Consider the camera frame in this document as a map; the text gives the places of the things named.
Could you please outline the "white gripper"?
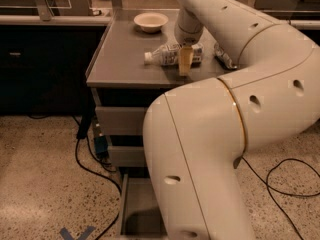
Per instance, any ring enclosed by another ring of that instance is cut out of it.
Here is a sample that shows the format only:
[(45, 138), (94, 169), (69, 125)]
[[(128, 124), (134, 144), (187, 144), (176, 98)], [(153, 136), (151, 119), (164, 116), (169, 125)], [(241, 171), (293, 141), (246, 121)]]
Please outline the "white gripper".
[(203, 34), (203, 27), (198, 26), (195, 30), (185, 30), (178, 24), (174, 27), (176, 41), (183, 47), (178, 52), (179, 75), (187, 76), (193, 59), (193, 48), (199, 42)]

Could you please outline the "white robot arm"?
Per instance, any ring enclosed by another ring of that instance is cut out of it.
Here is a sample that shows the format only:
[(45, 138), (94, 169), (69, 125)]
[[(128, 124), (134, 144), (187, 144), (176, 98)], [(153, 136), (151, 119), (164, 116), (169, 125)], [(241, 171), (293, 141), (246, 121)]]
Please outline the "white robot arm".
[(320, 114), (320, 47), (235, 0), (178, 0), (179, 43), (204, 30), (238, 66), (158, 97), (145, 157), (169, 240), (255, 240), (235, 175), (247, 151), (297, 134)]

